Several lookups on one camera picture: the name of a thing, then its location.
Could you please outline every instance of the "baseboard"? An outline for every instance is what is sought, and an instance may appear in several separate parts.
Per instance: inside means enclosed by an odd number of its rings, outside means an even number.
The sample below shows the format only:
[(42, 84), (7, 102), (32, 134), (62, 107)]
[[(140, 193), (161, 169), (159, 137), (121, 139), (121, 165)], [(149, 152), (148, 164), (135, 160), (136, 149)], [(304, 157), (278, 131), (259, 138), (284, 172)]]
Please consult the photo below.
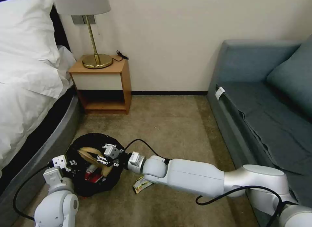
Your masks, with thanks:
[(207, 95), (208, 91), (132, 91), (132, 95)]

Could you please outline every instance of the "nightstand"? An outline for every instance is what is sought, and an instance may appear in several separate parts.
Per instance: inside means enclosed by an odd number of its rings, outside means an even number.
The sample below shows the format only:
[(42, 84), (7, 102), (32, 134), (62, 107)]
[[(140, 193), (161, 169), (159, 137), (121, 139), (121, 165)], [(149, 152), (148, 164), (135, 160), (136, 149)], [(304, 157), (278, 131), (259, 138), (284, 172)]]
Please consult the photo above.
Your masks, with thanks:
[(83, 57), (69, 69), (69, 73), (85, 112), (128, 114), (132, 97), (128, 61), (114, 60), (106, 68), (88, 69), (82, 65)]

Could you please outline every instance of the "white lamp shade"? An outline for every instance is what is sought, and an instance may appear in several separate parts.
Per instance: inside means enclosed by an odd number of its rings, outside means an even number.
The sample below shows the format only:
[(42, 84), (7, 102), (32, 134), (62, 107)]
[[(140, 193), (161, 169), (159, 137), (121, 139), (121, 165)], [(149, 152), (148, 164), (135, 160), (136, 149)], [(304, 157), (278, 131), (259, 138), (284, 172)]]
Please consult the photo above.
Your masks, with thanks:
[(59, 14), (72, 16), (96, 15), (109, 12), (108, 0), (55, 0)]

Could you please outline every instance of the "wall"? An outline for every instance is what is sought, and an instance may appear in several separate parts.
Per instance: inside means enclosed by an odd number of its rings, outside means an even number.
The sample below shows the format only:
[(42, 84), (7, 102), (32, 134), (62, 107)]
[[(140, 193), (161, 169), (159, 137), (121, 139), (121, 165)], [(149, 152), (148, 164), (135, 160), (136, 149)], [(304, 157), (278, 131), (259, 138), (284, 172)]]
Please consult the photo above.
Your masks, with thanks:
[[(305, 39), (312, 0), (110, 0), (92, 26), (99, 53), (130, 57), (133, 90), (206, 91), (224, 39)], [(61, 16), (76, 58), (87, 27)]]

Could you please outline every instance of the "black drawstring bag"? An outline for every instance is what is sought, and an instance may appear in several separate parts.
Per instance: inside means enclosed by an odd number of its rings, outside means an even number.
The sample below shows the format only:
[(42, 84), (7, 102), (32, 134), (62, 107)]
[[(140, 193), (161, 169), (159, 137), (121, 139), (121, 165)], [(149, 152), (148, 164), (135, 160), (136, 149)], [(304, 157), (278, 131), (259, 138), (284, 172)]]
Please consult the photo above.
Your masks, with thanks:
[(92, 165), (86, 161), (78, 153), (78, 150), (83, 147), (91, 147), (99, 150), (104, 154), (105, 144), (116, 145), (117, 149), (124, 150), (124, 147), (114, 138), (98, 133), (89, 133), (77, 138), (66, 152), (67, 164), (71, 168), (70, 172), (66, 172), (66, 176), (71, 178), (74, 183), (75, 192), (83, 197), (90, 197), (96, 193), (111, 190), (118, 182), (121, 172), (123, 171), (124, 164), (127, 162), (127, 154), (122, 152), (119, 157), (119, 166), (113, 166), (109, 174), (93, 183), (85, 180), (85, 174), (87, 169)]

